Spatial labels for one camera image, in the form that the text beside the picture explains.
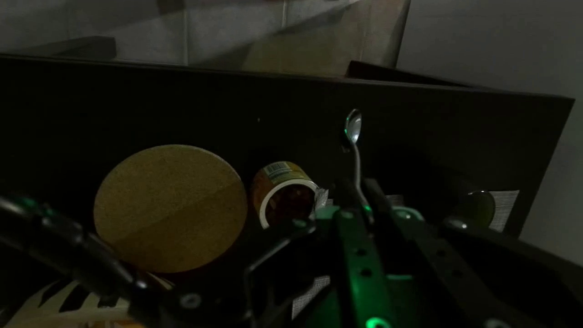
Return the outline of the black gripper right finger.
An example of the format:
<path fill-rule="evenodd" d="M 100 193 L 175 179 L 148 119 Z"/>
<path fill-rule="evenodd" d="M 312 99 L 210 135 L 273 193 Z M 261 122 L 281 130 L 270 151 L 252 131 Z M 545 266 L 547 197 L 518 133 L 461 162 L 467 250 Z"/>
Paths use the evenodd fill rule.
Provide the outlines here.
<path fill-rule="evenodd" d="M 385 259 L 392 268 L 410 273 L 417 288 L 416 301 L 403 314 L 427 314 L 423 326 L 510 328 L 507 306 L 436 226 L 399 217 L 377 181 L 365 181 L 363 190 Z"/>

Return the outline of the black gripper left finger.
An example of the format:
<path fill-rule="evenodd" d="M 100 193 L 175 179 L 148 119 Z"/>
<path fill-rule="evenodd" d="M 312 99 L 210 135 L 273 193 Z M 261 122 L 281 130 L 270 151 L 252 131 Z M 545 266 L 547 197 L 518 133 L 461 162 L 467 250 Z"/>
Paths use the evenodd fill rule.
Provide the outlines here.
<path fill-rule="evenodd" d="M 332 219 L 332 237 L 341 306 L 350 326 L 394 328 L 386 277 L 365 221 L 355 210 L 339 210 Z"/>

